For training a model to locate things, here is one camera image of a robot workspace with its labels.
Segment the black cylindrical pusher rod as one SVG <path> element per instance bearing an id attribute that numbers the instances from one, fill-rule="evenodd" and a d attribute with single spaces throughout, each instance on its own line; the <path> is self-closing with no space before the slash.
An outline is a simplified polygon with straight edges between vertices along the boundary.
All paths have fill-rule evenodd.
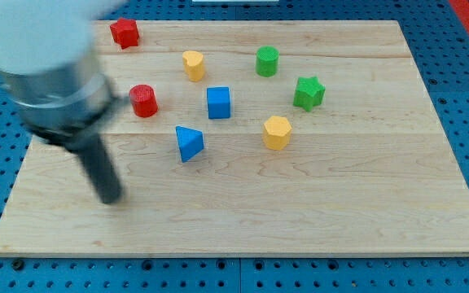
<path id="1" fill-rule="evenodd" d="M 122 198 L 121 181 L 98 133 L 70 143 L 66 148 L 77 156 L 101 203 L 113 204 Z"/>

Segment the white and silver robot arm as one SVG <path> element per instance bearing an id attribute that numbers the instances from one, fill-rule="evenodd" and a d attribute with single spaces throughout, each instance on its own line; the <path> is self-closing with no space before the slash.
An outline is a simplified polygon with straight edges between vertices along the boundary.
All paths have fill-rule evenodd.
<path id="1" fill-rule="evenodd" d="M 122 0 L 0 1 L 0 76 L 25 128 L 79 159 L 102 203 L 121 180 L 100 129 L 124 106 L 94 50 L 94 20 Z"/>

